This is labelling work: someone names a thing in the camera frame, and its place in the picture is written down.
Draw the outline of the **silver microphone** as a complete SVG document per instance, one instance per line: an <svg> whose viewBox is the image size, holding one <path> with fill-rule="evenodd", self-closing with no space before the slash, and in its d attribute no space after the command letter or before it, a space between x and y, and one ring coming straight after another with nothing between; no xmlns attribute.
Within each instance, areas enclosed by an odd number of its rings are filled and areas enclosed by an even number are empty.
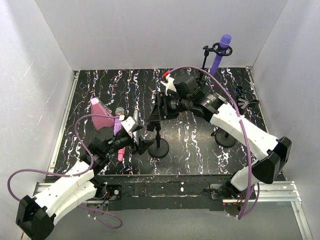
<svg viewBox="0 0 320 240"><path fill-rule="evenodd" d="M135 109L133 112L133 118L136 121L136 127L134 129L136 129L137 127L140 126L140 112L138 109ZM139 136L140 136L140 129L136 130L133 132L133 140L136 146L139 145Z"/></svg>

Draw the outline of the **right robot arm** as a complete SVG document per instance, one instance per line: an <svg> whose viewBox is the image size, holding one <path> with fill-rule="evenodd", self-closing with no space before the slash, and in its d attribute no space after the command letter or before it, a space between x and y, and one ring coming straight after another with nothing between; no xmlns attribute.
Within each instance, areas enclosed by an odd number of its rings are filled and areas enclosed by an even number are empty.
<svg viewBox="0 0 320 240"><path fill-rule="evenodd" d="M259 182L272 184L289 160L292 141L283 136L278 138L261 130L236 110L220 94L201 85L189 74L176 78L166 76L165 91L157 92L153 110L147 120L148 131L156 123L176 119L180 113L190 111L208 123L217 126L215 141L230 148L235 141L249 146L256 158L251 166L235 172L220 186L218 195L236 197L249 186Z"/></svg>

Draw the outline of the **round base stand with clip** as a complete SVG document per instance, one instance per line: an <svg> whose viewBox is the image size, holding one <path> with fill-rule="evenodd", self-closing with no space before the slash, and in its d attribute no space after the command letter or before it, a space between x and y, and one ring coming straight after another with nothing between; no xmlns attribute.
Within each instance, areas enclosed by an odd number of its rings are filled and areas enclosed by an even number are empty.
<svg viewBox="0 0 320 240"><path fill-rule="evenodd" d="M161 124L159 121L149 122L147 124L147 130L149 132L156 131L155 138L153 139L153 144L148 147L148 153L151 157L162 159L169 153L169 143L161 137Z"/></svg>

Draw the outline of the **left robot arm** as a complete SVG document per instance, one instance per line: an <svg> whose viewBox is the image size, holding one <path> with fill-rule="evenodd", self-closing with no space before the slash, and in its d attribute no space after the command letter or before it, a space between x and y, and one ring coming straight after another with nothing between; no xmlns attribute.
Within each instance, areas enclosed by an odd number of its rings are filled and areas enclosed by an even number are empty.
<svg viewBox="0 0 320 240"><path fill-rule="evenodd" d="M98 174L109 164L110 156L127 146L142 155L153 143L153 140L142 137L134 139L124 129L114 135L111 128L101 128L88 145L94 162L85 153L67 172L69 177L59 178L33 197L23 197L19 202L16 224L30 239L45 240L55 224L70 211L92 198L105 198L108 183Z"/></svg>

